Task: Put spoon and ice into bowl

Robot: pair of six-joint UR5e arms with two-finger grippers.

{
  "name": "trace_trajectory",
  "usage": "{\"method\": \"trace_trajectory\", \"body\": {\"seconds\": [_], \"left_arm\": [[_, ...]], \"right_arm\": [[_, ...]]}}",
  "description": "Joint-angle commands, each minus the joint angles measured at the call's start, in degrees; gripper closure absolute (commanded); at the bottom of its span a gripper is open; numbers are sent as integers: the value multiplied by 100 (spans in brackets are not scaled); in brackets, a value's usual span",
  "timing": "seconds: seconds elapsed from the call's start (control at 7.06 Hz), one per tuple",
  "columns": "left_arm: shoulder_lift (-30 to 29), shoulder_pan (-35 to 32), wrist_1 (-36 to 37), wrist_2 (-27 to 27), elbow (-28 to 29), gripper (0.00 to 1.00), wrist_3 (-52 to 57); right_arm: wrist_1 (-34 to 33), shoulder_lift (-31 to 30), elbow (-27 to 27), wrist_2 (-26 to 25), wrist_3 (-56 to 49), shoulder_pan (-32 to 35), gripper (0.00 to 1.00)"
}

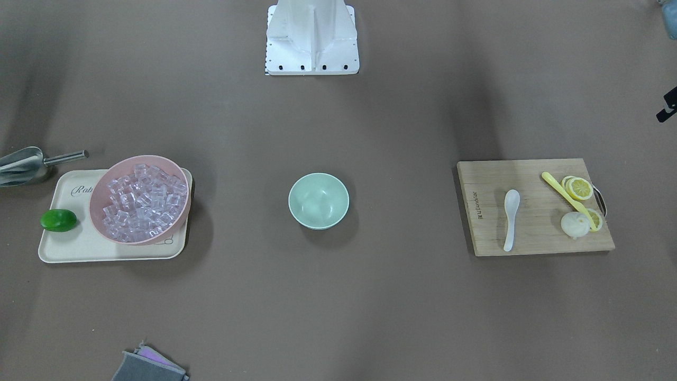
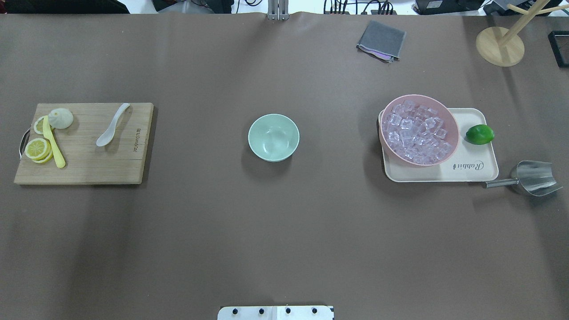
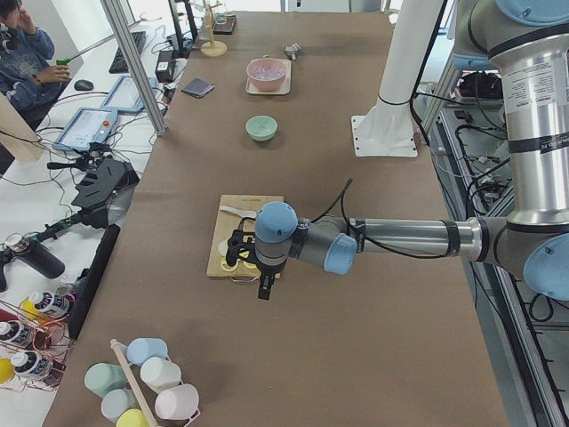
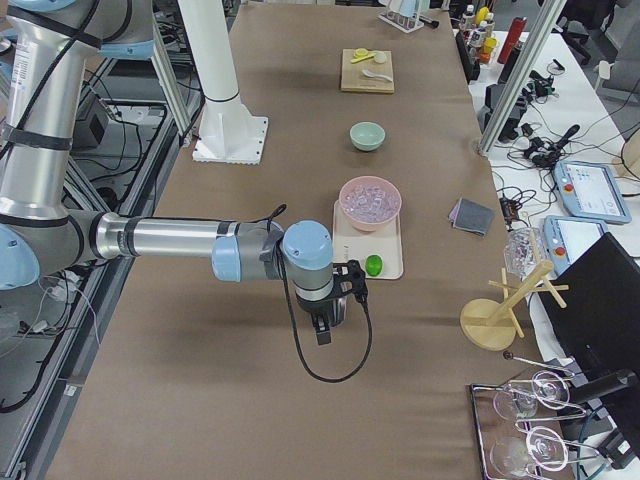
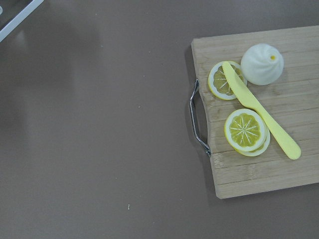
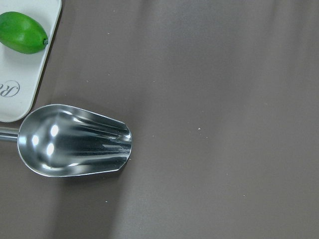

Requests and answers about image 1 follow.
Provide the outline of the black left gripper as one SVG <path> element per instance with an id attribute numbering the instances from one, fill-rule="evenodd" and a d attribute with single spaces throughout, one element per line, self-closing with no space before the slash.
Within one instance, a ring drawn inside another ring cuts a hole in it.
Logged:
<path id="1" fill-rule="evenodd" d="M 677 88 L 674 87 L 663 95 L 663 108 L 657 113 L 658 123 L 664 123 L 676 114 L 676 92 Z"/>

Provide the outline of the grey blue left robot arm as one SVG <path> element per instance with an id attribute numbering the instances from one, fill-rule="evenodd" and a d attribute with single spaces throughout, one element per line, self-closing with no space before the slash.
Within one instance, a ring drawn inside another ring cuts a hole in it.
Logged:
<path id="1" fill-rule="evenodd" d="M 668 38 L 676 41 L 676 1 L 656 1 L 662 8 L 662 19 Z M 676 87 L 663 95 L 663 109 L 658 111 L 658 123 L 664 123 L 676 114 Z"/>

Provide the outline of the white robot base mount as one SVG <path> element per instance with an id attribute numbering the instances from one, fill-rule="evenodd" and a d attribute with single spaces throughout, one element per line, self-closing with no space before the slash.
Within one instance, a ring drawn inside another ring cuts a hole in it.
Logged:
<path id="1" fill-rule="evenodd" d="M 270 76 L 355 75 L 355 10 L 344 1 L 278 1 L 268 8 L 264 72 Z"/>

